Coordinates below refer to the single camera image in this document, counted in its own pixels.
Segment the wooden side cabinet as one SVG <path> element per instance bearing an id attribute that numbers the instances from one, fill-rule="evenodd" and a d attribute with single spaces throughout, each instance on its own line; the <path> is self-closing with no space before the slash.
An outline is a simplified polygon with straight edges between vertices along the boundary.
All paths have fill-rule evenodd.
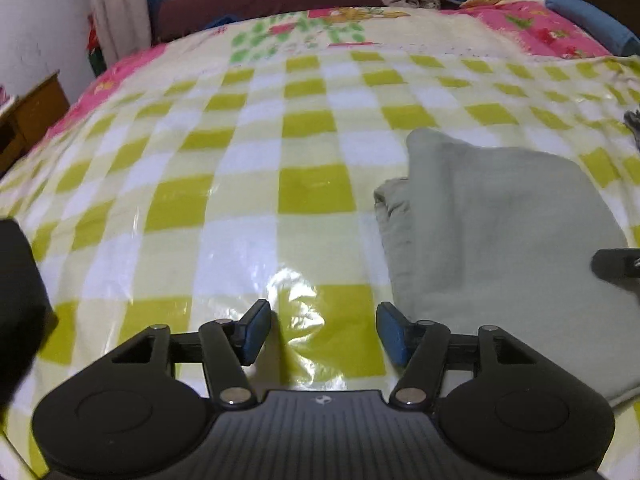
<path id="1" fill-rule="evenodd" d="M 0 171 L 4 176 L 34 148 L 70 109 L 70 101 L 52 73 L 1 115 Z"/>

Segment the red green bag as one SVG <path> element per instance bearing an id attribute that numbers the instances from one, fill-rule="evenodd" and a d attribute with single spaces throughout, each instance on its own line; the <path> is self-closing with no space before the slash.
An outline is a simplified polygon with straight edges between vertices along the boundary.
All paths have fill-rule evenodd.
<path id="1" fill-rule="evenodd" d="M 96 33 L 93 15 L 88 16 L 89 33 L 87 39 L 87 54 L 94 76 L 99 77 L 106 71 L 106 63 Z"/>

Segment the folded black garment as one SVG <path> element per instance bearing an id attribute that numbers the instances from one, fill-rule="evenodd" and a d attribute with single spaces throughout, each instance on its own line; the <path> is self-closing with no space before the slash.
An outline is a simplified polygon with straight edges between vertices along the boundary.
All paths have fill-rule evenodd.
<path id="1" fill-rule="evenodd" d="M 32 246 L 11 218 L 1 220 L 0 315 L 1 411 L 4 412 L 36 354 L 58 324 Z"/>

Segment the blue pillow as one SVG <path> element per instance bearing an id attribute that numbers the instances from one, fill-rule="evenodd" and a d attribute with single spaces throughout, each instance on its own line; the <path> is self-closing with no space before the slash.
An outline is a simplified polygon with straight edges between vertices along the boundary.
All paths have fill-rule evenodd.
<path id="1" fill-rule="evenodd" d="M 639 37 L 582 0 L 459 0 L 477 18 L 531 55 L 597 58 L 639 53 Z"/>

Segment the green checked plastic bed sheet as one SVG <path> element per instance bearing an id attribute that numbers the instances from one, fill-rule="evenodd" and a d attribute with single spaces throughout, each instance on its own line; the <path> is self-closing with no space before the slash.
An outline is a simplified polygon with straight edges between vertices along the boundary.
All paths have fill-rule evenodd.
<path id="1" fill-rule="evenodd" d="M 64 379 L 145 326 L 187 332 L 259 298 L 280 323 L 256 377 L 388 390 L 373 318 L 390 279 L 373 192 L 406 173 L 408 133 L 576 162 L 636 242 L 639 157 L 623 114 L 638 101 L 635 58 L 329 48 L 155 62 L 1 182 L 1 212 L 32 244 L 58 315 L 1 419 L 2 476 L 46 470 L 30 416 Z"/>

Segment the left beige curtain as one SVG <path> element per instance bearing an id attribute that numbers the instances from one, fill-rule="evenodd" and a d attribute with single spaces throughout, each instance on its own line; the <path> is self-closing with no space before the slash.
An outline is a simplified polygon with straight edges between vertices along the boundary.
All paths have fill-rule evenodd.
<path id="1" fill-rule="evenodd" d="M 151 45 L 148 0 L 90 0 L 90 6 L 108 67 Z"/>

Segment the pink floral quilt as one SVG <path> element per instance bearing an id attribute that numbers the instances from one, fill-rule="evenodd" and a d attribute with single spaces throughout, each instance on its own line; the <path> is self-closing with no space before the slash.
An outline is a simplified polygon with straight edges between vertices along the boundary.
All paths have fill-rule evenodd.
<path id="1" fill-rule="evenodd" d="M 464 58 L 597 58 L 611 54 L 603 40 L 546 8 L 542 0 L 476 0 L 460 10 L 343 6 L 215 25 L 117 62 L 96 78 L 47 135 L 83 122 L 152 62 L 167 66 L 201 55 L 226 66 L 329 47 L 398 46 L 428 55 Z"/>

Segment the grey-green pants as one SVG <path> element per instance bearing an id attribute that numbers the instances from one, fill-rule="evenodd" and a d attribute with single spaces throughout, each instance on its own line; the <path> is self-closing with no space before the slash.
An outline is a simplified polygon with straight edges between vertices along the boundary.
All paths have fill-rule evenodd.
<path id="1" fill-rule="evenodd" d="M 374 193 L 395 307 L 456 333 L 495 325 L 602 394 L 639 392 L 639 289 L 591 261 L 626 236 L 571 160 L 408 135 L 409 173 Z"/>

